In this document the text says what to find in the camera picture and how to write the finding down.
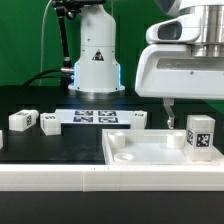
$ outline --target rectangular white block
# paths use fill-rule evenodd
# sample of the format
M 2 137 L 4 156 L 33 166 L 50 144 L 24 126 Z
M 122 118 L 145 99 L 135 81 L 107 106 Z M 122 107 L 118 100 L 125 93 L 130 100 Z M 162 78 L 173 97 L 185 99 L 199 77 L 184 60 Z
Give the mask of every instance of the rectangular white block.
M 36 124 L 39 116 L 36 110 L 21 110 L 9 116 L 9 130 L 25 131 Z
M 40 126 L 45 135 L 60 135 L 61 121 L 54 113 L 43 113 L 40 115 Z
M 0 149 L 3 147 L 3 136 L 2 131 L 0 131 Z
M 215 159 L 213 136 L 215 120 L 206 115 L 190 115 L 187 119 L 185 154 L 192 161 Z
M 131 129 L 142 130 L 147 124 L 147 112 L 134 111 L 131 116 Z

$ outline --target blue light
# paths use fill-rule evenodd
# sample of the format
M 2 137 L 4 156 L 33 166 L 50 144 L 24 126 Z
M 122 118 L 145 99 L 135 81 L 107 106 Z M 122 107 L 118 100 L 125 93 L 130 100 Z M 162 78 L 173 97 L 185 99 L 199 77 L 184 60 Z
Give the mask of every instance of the blue light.
M 119 65 L 119 87 L 121 87 L 121 65 Z

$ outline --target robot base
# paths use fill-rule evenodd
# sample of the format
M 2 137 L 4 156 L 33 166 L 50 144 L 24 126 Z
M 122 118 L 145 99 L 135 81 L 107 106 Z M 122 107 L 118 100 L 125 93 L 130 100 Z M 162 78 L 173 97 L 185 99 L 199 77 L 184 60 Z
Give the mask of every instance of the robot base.
M 125 88 L 121 87 L 116 91 L 113 92 L 85 92 L 85 91 L 80 91 L 78 89 L 68 89 L 68 93 L 70 96 L 76 96 L 84 99 L 89 99 L 89 100 L 107 100 L 107 99 L 113 99 L 116 97 L 122 97 L 125 95 Z

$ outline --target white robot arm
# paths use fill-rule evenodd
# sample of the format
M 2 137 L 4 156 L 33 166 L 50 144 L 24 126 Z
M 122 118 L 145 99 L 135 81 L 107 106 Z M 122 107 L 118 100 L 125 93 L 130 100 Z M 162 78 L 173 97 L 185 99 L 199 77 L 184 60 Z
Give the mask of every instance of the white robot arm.
M 182 0 L 155 0 L 155 3 L 159 6 L 159 8 L 169 16 L 177 17 L 179 16 L 179 9 Z
M 163 7 L 166 13 L 177 3 L 180 16 L 148 29 L 151 45 L 140 57 L 136 92 L 166 102 L 224 99 L 224 1 L 156 0 L 160 8 L 161 2 L 171 6 Z
M 103 8 L 106 0 L 54 0 L 61 28 L 64 73 L 74 73 L 69 85 L 71 95 L 105 99 L 124 94 L 120 65 L 115 59 L 116 23 Z M 81 15 L 81 55 L 72 68 L 68 52 L 64 16 L 70 20 Z

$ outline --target black cable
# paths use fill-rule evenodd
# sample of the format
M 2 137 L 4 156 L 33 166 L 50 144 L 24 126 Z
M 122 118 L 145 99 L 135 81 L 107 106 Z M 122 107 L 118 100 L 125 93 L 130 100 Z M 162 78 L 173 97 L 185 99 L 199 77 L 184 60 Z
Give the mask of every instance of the black cable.
M 60 79 L 60 78 L 71 78 L 70 75 L 55 75 L 55 76 L 43 76 L 43 77 L 36 77 L 36 78 L 32 78 L 32 82 L 37 80 L 37 79 Z
M 56 73 L 56 72 L 61 72 L 61 69 L 56 68 L 56 69 L 50 69 L 50 70 L 47 70 L 47 71 L 43 71 L 43 72 L 39 73 L 38 75 L 35 75 L 33 78 L 29 79 L 28 81 L 26 81 L 23 84 L 23 86 L 29 86 L 30 83 L 32 83 L 34 80 L 44 78 L 43 76 L 45 76 L 47 74 L 50 74 L 50 73 Z

